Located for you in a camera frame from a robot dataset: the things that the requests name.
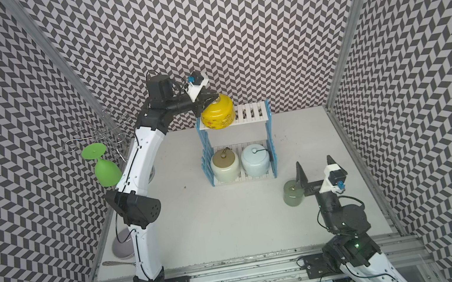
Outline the green tea canister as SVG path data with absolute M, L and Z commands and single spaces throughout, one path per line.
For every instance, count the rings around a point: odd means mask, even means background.
M 297 183 L 296 180 L 286 182 L 283 188 L 283 193 L 284 202 L 290 207 L 299 206 L 305 196 L 304 189 L 301 188 L 301 185 Z

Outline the yellow tea canister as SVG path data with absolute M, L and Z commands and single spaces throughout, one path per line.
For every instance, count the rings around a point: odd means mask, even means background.
M 225 129 L 234 121 L 236 112 L 229 96 L 220 94 L 201 114 L 201 122 L 208 129 Z

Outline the blue white slatted shelf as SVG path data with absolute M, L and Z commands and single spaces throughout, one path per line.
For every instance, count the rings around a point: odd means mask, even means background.
M 246 183 L 264 179 L 275 179 L 278 175 L 278 155 L 274 148 L 272 133 L 272 109 L 269 100 L 245 103 L 235 106 L 236 118 L 233 123 L 220 130 L 207 128 L 200 118 L 196 121 L 196 131 L 203 146 L 201 168 L 209 183 L 214 187 L 226 186 L 217 179 L 211 168 L 211 159 L 218 150 L 230 148 L 237 156 L 250 144 L 260 144 L 269 154 L 270 165 L 267 172 L 260 177 L 253 177 L 244 170 L 234 182 Z

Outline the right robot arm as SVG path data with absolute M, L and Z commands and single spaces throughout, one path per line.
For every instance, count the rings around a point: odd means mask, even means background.
M 345 196 L 348 172 L 331 156 L 327 156 L 324 178 L 308 180 L 300 163 L 296 164 L 296 184 L 305 196 L 315 196 L 323 219 L 323 227 L 333 234 L 323 246 L 323 259 L 330 274 L 342 274 L 344 278 L 334 282 L 408 282 L 395 269 L 387 255 L 368 235 L 371 224 L 367 220 L 365 203 L 352 196 Z

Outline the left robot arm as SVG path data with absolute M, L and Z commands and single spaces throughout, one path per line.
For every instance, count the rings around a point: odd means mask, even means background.
M 129 228 L 134 244 L 135 282 L 161 282 L 164 278 L 153 229 L 161 202 L 148 197 L 149 178 L 173 119 L 188 112 L 199 117 L 219 97 L 208 83 L 204 72 L 193 71 L 176 94 L 170 76 L 159 74 L 147 79 L 148 98 L 137 116 L 131 155 L 116 188 L 105 197 Z

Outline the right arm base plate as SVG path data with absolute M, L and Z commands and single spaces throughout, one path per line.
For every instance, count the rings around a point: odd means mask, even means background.
M 311 280 L 320 279 L 323 276 L 339 275 L 341 266 L 346 263 L 348 258 L 346 256 L 330 256 L 323 254 L 307 254 L 302 255 L 297 259 L 297 265 L 308 275 Z

